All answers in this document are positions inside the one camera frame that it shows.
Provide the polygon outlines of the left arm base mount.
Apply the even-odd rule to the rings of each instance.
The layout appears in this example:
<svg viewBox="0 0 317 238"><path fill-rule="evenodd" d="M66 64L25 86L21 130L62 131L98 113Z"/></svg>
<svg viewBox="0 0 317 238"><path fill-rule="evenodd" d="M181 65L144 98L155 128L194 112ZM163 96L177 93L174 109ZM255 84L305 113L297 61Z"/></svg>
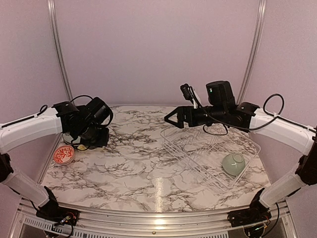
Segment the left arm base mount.
<svg viewBox="0 0 317 238"><path fill-rule="evenodd" d="M49 201L44 206L37 208L31 201L33 208L36 210L36 216L53 221L54 227L60 225L70 225L71 232L66 236L66 238L72 237L74 234L74 227L78 221L79 211L59 206L53 192L46 186L44 186L44 189L47 191L49 196Z"/></svg>

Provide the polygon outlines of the pale green flower plate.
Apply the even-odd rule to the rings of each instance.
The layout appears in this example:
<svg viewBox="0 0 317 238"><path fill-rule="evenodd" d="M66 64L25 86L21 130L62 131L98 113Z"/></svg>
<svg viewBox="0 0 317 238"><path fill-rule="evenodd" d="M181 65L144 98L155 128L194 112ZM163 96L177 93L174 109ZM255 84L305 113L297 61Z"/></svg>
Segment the pale green flower plate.
<svg viewBox="0 0 317 238"><path fill-rule="evenodd" d="M70 145L79 144L80 140L81 140L81 138L79 136L77 137L77 139L74 139L69 133L63 133L62 138L63 138L65 143L70 144Z"/></svg>

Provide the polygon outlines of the pale green bowl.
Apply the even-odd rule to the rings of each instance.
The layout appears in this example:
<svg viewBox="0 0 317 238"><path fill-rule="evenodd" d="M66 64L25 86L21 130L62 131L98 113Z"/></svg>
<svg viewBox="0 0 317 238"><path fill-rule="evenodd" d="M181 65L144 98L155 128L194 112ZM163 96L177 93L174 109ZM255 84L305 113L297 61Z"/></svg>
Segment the pale green bowl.
<svg viewBox="0 0 317 238"><path fill-rule="evenodd" d="M238 176L246 166L245 158L240 153L231 153L222 159L224 171L231 176Z"/></svg>

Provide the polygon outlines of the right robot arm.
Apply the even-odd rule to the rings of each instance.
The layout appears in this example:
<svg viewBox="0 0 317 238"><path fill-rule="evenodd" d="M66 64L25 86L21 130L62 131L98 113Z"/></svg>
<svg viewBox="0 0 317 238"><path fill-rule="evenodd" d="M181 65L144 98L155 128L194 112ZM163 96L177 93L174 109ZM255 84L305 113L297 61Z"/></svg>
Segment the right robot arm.
<svg viewBox="0 0 317 238"><path fill-rule="evenodd" d="M185 100L192 106L180 106L164 117L164 121L178 128L184 123L189 127L219 123L227 127L254 132L288 145L302 156L295 169L262 189L254 197L245 217L256 222L280 199L293 195L306 185L317 182L317 130L281 117L280 113L269 113L258 105L243 102L236 104L228 81L215 81L206 85L210 105L203 106L193 87L180 87Z"/></svg>

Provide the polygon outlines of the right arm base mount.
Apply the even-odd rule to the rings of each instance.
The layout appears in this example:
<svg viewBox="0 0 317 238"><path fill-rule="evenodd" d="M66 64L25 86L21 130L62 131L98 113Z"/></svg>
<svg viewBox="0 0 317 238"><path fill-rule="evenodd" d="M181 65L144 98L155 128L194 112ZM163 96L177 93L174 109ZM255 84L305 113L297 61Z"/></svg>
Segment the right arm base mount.
<svg viewBox="0 0 317 238"><path fill-rule="evenodd" d="M256 193L248 208L230 211L227 216L232 227L244 227L248 238L261 238L272 217L269 209L260 203L263 190L262 188Z"/></svg>

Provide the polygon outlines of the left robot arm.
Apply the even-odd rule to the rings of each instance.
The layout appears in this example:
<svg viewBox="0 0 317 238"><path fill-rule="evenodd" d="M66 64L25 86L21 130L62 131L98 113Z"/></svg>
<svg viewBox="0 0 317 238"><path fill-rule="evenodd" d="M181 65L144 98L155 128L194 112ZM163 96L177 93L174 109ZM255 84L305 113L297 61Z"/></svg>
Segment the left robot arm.
<svg viewBox="0 0 317 238"><path fill-rule="evenodd" d="M1 124L0 126L0 182L28 198L51 220L59 220L63 213L53 192L37 184L10 164L9 151L28 142L55 134L68 133L72 140L80 140L87 147L105 147L109 129L104 121L113 119L110 107L99 97L86 105L72 101L43 106L36 114Z"/></svg>

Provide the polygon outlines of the white red patterned bowl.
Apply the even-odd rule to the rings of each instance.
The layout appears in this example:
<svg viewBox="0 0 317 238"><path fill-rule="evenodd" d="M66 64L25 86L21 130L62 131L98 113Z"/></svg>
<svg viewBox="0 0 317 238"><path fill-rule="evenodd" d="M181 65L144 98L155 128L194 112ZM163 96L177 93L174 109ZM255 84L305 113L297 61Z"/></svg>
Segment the white red patterned bowl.
<svg viewBox="0 0 317 238"><path fill-rule="evenodd" d="M53 154L53 160L60 165L67 165L72 162L75 150L72 146L63 145L57 148Z"/></svg>

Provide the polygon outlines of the yellow mug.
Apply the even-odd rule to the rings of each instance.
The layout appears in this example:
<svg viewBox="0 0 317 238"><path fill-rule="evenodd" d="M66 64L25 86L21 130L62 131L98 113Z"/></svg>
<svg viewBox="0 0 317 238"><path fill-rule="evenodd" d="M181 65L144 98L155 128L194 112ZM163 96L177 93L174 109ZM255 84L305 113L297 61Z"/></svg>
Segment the yellow mug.
<svg viewBox="0 0 317 238"><path fill-rule="evenodd" d="M77 150L79 150L79 151L85 151L85 150L87 150L87 147L84 146L84 145L79 145L79 146L77 146Z"/></svg>

